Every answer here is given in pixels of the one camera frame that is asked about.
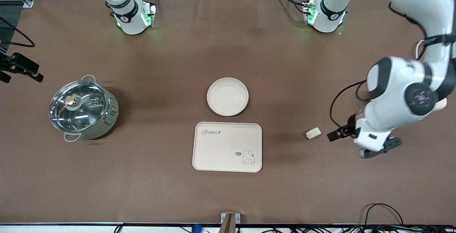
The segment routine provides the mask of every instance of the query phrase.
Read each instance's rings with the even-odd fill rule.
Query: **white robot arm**
[[[114,11],[117,25],[129,35],[142,33],[153,26],[155,5],[142,0],[106,0]]]
[[[305,22],[315,30],[330,33],[342,23],[350,0],[311,0],[305,5]]]
[[[370,158],[401,144],[389,134],[428,116],[455,87],[451,49],[454,0],[391,0],[425,32],[424,62],[386,57],[368,72],[371,101],[346,126],[328,134],[330,141],[354,136],[360,157]]]

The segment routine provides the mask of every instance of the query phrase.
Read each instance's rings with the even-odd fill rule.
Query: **silver pot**
[[[52,98],[49,108],[52,125],[64,132],[63,139],[67,142],[104,135],[114,126],[118,116],[116,98],[91,75],[62,87]]]

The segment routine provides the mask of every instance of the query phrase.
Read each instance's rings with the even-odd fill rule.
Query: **white plate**
[[[248,102],[249,91],[238,79],[218,79],[207,91],[207,103],[212,111],[219,115],[237,115],[244,110]]]
[[[262,149],[258,124],[202,121],[195,127],[192,165],[196,170],[258,172]]]

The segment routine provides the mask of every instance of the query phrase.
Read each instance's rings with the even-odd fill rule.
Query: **round plate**
[[[223,116],[237,115],[249,102],[247,87],[234,78],[218,79],[207,91],[207,103],[212,111]]]

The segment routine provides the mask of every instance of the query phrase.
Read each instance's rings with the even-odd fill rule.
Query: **white tray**
[[[258,172],[261,158],[258,124],[202,121],[195,127],[192,164],[196,170]]]

